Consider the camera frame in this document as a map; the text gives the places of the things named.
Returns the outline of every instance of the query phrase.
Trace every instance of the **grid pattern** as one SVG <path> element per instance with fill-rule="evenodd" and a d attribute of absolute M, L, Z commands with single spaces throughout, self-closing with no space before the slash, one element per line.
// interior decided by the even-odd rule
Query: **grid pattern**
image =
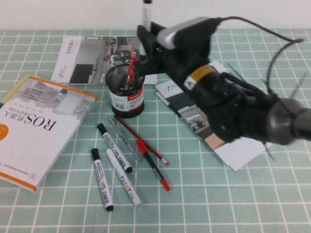
<path fill-rule="evenodd" d="M 288 97 L 299 78 L 307 79 L 296 98 L 311 105 L 311 30 L 281 29 L 305 43 L 288 48 L 272 72 L 271 85 Z M 64 35 L 135 35 L 135 31 L 0 31 L 0 98 L 25 74 L 49 79 Z M 268 63 L 283 41 L 260 30 L 219 30 L 212 60 L 230 63 L 253 85 L 264 88 Z M 159 82 L 167 81 L 165 75 Z M 311 232 L 311 143 L 273 145 L 234 172 L 155 95 L 144 88 L 145 110 L 126 122 L 169 162 L 158 166 L 171 186 L 166 192 L 148 163 L 137 162 L 108 117 L 106 86 L 76 86 L 98 101 L 69 141 L 36 193 L 0 181 L 0 233 L 309 233 Z M 105 155 L 107 144 L 95 126 L 102 122 L 134 170 L 128 176 L 144 203 L 134 208 Z M 134 137 L 123 127 L 130 141 Z M 106 212 L 90 150 L 101 153 L 115 210 Z"/>

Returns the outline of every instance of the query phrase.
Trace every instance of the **marker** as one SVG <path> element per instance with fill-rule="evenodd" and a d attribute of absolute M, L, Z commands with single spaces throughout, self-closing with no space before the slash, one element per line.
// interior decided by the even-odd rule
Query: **marker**
<path fill-rule="evenodd" d="M 150 32 L 151 31 L 151 7 L 152 0 L 144 0 L 142 4 L 142 25 Z M 144 46 L 140 44 L 139 48 L 140 60 L 143 62 L 147 59 Z"/>
<path fill-rule="evenodd" d="M 128 141 L 128 139 L 124 136 L 119 126 L 115 123 L 115 121 L 112 119 L 112 117 L 109 117 L 109 121 L 112 124 L 113 128 L 117 131 L 117 133 L 122 138 L 123 142 L 126 143 L 127 147 L 130 149 L 132 154 L 135 156 L 137 161 L 141 161 L 141 157 L 139 155 L 139 152 L 131 145 L 131 143 Z"/>
<path fill-rule="evenodd" d="M 139 196 L 137 195 L 134 187 L 132 186 L 130 180 L 126 176 L 125 172 L 123 171 L 121 165 L 118 163 L 116 157 L 114 156 L 114 153 L 111 149 L 106 150 L 106 154 L 108 155 L 108 158 L 110 159 L 110 162 L 116 171 L 118 177 L 120 178 L 128 196 L 131 198 L 134 206 L 141 205 L 141 200 Z"/>
<path fill-rule="evenodd" d="M 97 148 L 94 148 L 91 150 L 93 160 L 94 160 L 94 165 L 96 167 L 96 173 L 97 173 L 97 178 L 99 181 L 99 186 L 101 188 L 102 192 L 102 197 L 105 203 L 106 210 L 108 212 L 113 211 L 113 203 L 112 203 L 112 198 L 109 192 L 108 184 L 107 184 L 107 179 L 104 174 L 104 169 L 103 165 L 101 162 L 101 158 L 99 157 L 99 152 Z"/>
<path fill-rule="evenodd" d="M 123 155 L 123 153 L 121 152 L 119 147 L 112 140 L 112 138 L 111 138 L 110 134 L 108 133 L 107 129 L 105 128 L 105 126 L 102 123 L 100 123 L 100 124 L 98 124 L 97 129 L 101 132 L 101 134 L 103 135 L 103 138 L 106 139 L 106 141 L 108 142 L 110 148 L 112 149 L 117 160 L 119 161 L 119 163 L 123 167 L 124 171 L 126 171 L 127 173 L 131 173 L 133 171 L 132 166 L 127 161 L 127 159 L 125 158 L 125 156 Z"/>

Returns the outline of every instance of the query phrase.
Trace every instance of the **pen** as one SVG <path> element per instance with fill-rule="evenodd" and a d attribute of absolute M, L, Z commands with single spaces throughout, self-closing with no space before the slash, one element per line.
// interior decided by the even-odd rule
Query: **pen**
<path fill-rule="evenodd" d="M 144 142 L 141 139 L 136 140 L 136 144 L 140 149 L 141 153 L 145 156 L 146 160 L 150 164 L 152 170 L 155 172 L 156 176 L 159 178 L 160 182 L 163 184 L 166 191 L 170 191 L 170 187 L 167 184 L 166 180 L 164 179 L 162 173 L 160 172 L 159 168 L 157 168 L 155 162 L 152 160 L 150 154 L 148 153 L 148 149 Z"/>
<path fill-rule="evenodd" d="M 136 52 L 133 52 L 133 56 L 131 57 L 131 62 L 128 68 L 127 81 L 125 90 L 130 89 L 130 81 L 134 78 L 134 63 L 136 61 Z"/>
<path fill-rule="evenodd" d="M 101 158 L 99 157 L 99 152 L 97 148 L 94 148 L 91 150 L 93 160 L 94 160 L 94 165 L 96 168 L 96 173 L 97 173 L 97 178 L 99 181 L 99 186 L 101 188 L 102 192 L 102 197 L 105 203 L 105 208 L 108 212 L 113 211 L 113 203 L 112 203 L 112 198 L 109 192 L 109 188 L 107 186 L 107 179 L 104 174 L 104 169 L 103 165 L 101 162 Z"/>
<path fill-rule="evenodd" d="M 119 147 L 112 140 L 112 138 L 111 138 L 110 134 L 108 133 L 107 129 L 105 128 L 105 126 L 102 123 L 100 123 L 100 124 L 98 124 L 97 129 L 101 132 L 101 134 L 103 135 L 103 138 L 108 142 L 110 148 L 112 149 L 113 153 L 115 154 L 117 160 L 119 161 L 119 163 L 121 164 L 123 169 L 127 173 L 131 173 L 133 171 L 132 166 L 127 161 L 127 159 L 125 158 L 125 156 L 123 155 L 123 153 L 121 152 Z"/>
<path fill-rule="evenodd" d="M 118 117 L 117 115 L 114 115 L 115 119 L 117 119 L 122 125 L 125 126 L 125 128 L 128 129 L 129 132 L 132 133 L 132 135 L 134 135 L 136 138 L 140 138 L 144 144 L 146 145 L 146 147 L 152 151 L 153 154 L 155 154 L 166 166 L 169 166 L 170 163 L 167 162 L 155 149 L 153 149 L 148 143 L 146 143 L 131 127 L 129 127 L 120 117 Z"/>
<path fill-rule="evenodd" d="M 119 126 L 115 123 L 115 121 L 109 117 L 109 121 L 112 124 L 113 128 L 117 131 L 117 133 L 120 135 L 120 137 L 122 138 L 123 142 L 126 143 L 127 147 L 130 149 L 130 151 L 132 152 L 132 154 L 135 156 L 135 158 L 137 159 L 137 161 L 141 161 L 141 157 L 138 153 L 138 151 L 130 144 L 130 142 L 128 141 L 128 139 L 124 136 L 124 134 L 122 133 L 121 129 L 119 128 Z"/>
<path fill-rule="evenodd" d="M 142 25 L 150 32 L 151 31 L 151 7 L 152 0 L 144 0 L 142 4 Z M 140 60 L 146 60 L 146 51 L 142 44 L 139 48 Z"/>
<path fill-rule="evenodd" d="M 134 187 L 132 186 L 130 180 L 128 179 L 128 177 L 126 176 L 125 172 L 123 171 L 121 165 L 118 163 L 116 157 L 114 156 L 113 152 L 111 149 L 106 150 L 106 154 L 108 155 L 108 158 L 114 168 L 114 170 L 116 171 L 118 177 L 120 178 L 128 196 L 130 197 L 130 199 L 132 200 L 133 204 L 135 206 L 141 205 L 141 200 L 138 196 L 138 194 L 136 193 Z"/>

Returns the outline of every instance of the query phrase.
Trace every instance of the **book cover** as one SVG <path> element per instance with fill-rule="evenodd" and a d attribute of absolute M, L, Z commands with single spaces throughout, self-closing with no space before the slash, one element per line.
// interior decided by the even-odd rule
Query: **book cover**
<path fill-rule="evenodd" d="M 0 108 L 0 179 L 36 191 L 96 100 L 30 76 Z"/>
<path fill-rule="evenodd" d="M 227 68 L 217 61 L 210 63 L 210 65 L 220 73 L 229 72 Z M 194 101 L 174 81 L 170 80 L 155 87 L 158 90 L 156 95 L 178 114 L 234 171 L 237 171 L 265 151 L 262 143 L 253 139 L 242 137 L 231 143 L 227 143 L 217 137 L 209 126 L 206 114 L 196 106 Z"/>
<path fill-rule="evenodd" d="M 14 95 L 14 93 L 26 82 L 30 75 L 25 75 L 19 82 L 0 100 L 0 108 Z"/>
<path fill-rule="evenodd" d="M 65 36 L 51 80 L 68 84 L 104 84 L 114 66 L 129 64 L 133 52 L 139 60 L 137 36 Z M 144 84 L 156 84 L 147 75 Z"/>

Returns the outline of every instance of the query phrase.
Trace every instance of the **pen holder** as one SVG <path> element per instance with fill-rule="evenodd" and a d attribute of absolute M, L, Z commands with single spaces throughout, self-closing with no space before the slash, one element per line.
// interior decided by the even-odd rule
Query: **pen holder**
<path fill-rule="evenodd" d="M 145 108 L 142 85 L 145 76 L 136 76 L 130 89 L 126 90 L 129 64 L 112 67 L 106 74 L 112 111 L 122 118 L 138 116 Z"/>

